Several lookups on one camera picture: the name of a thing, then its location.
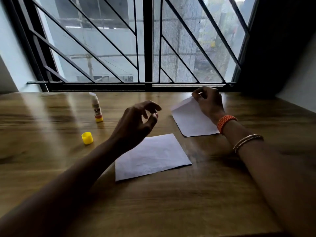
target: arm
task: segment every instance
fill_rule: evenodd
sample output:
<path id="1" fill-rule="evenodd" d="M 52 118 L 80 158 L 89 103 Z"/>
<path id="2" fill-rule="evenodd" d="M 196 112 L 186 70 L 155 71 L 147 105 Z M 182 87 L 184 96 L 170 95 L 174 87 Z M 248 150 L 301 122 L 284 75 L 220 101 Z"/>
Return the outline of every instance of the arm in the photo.
<path id="1" fill-rule="evenodd" d="M 149 119 L 145 110 L 152 113 Z M 151 132 L 156 110 L 161 108 L 152 101 L 127 108 L 107 141 L 0 219 L 1 236 L 52 235 L 106 168 Z"/>
<path id="2" fill-rule="evenodd" d="M 199 88 L 192 96 L 215 125 L 226 115 L 222 97 L 216 89 Z M 232 146 L 251 134 L 254 133 L 235 120 L 227 122 L 223 127 L 223 135 Z M 295 236 L 314 236 L 316 173 L 258 139 L 245 143 L 238 150 L 238 155 L 284 227 Z"/>

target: white paper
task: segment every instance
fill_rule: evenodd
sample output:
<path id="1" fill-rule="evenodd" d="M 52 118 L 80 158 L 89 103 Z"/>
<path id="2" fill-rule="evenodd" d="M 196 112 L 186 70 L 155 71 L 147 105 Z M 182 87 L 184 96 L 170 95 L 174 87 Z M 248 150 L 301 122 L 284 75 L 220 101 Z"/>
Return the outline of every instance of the white paper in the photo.
<path id="1" fill-rule="evenodd" d="M 219 133 L 216 125 L 203 114 L 198 102 L 193 97 L 173 106 L 171 111 L 181 133 L 186 137 Z"/>
<path id="2" fill-rule="evenodd" d="M 115 161 L 115 181 L 191 164 L 173 134 L 147 137 Z"/>

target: bracelet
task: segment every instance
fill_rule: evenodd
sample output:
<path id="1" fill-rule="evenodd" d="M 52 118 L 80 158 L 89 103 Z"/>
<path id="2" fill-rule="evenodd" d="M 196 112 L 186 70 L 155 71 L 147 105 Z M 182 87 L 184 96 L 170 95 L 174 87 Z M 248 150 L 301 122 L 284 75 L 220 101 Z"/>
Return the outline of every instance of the bracelet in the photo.
<path id="1" fill-rule="evenodd" d="M 226 123 L 230 120 L 237 121 L 237 118 L 235 116 L 225 115 L 218 121 L 217 129 L 219 130 L 219 133 L 221 135 L 223 134 L 222 130 L 223 130 L 224 125 L 226 125 Z"/>
<path id="2" fill-rule="evenodd" d="M 245 143 L 247 143 L 248 141 L 253 140 L 253 139 L 262 139 L 262 140 L 263 140 L 263 136 L 261 136 L 261 135 L 256 135 L 256 134 L 254 134 L 254 135 L 248 135 L 248 136 L 246 136 L 245 138 L 242 138 L 242 139 L 234 146 L 233 150 L 235 151 L 235 153 L 237 153 L 238 149 L 239 149 L 240 147 L 242 147 L 243 144 L 245 144 Z"/>

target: glue stick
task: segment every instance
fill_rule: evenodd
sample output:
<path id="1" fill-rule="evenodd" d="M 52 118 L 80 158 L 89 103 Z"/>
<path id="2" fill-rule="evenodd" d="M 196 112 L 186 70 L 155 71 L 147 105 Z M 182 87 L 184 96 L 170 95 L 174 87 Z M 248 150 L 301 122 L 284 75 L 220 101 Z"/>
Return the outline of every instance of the glue stick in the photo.
<path id="1" fill-rule="evenodd" d="M 92 92 L 89 92 L 89 94 L 91 96 L 91 102 L 92 102 L 92 107 L 94 109 L 95 120 L 96 122 L 101 122 L 103 121 L 103 117 L 102 117 L 99 99 L 97 98 L 96 94 Z"/>

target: braided orange wristband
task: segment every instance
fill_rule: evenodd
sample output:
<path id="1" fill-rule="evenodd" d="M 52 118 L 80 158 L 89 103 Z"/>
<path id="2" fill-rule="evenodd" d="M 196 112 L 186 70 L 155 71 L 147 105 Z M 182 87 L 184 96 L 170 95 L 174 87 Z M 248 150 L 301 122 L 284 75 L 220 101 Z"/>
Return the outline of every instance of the braided orange wristband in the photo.
<path id="1" fill-rule="evenodd" d="M 219 130 L 219 133 L 223 134 L 222 129 L 223 129 L 224 125 L 230 120 L 236 120 L 237 121 L 237 118 L 235 116 L 225 115 L 219 120 L 219 122 L 217 124 L 217 128 Z"/>

